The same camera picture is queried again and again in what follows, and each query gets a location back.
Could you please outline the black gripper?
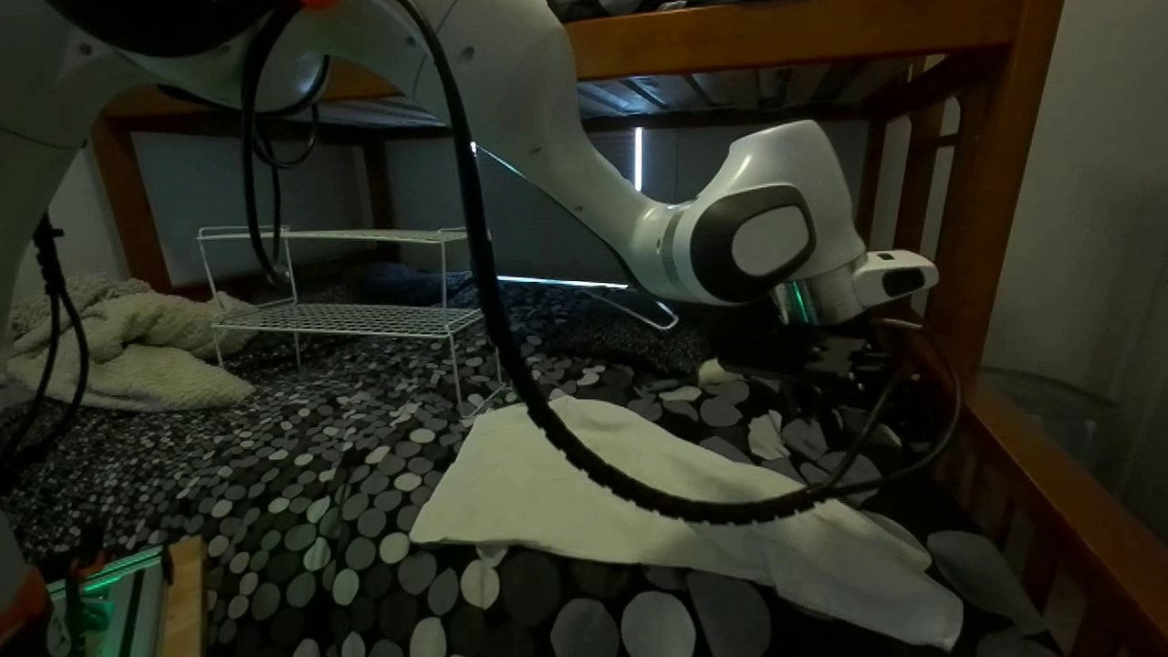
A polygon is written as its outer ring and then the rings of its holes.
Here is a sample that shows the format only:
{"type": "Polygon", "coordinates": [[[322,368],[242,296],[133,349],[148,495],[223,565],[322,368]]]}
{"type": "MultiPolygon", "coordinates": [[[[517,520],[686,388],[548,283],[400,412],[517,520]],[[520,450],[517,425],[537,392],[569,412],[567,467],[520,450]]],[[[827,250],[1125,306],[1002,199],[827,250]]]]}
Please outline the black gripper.
{"type": "Polygon", "coordinates": [[[827,399],[874,399],[916,372],[905,338],[916,322],[860,315],[846,326],[797,326],[787,378],[812,384],[827,399]]]}

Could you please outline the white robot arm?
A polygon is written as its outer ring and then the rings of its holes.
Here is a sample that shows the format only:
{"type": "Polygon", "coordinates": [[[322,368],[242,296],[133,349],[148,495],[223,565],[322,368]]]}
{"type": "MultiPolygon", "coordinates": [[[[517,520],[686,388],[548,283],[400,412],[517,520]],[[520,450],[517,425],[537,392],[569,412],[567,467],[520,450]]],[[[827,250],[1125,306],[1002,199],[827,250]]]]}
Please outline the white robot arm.
{"type": "Polygon", "coordinates": [[[548,0],[0,0],[0,301],[115,94],[168,82],[256,117],[307,100],[331,60],[460,126],[657,298],[739,306],[799,282],[840,326],[936,282],[928,255],[860,240],[812,119],[737,138],[683,205],[636,189],[581,125],[578,53],[548,0]]]}

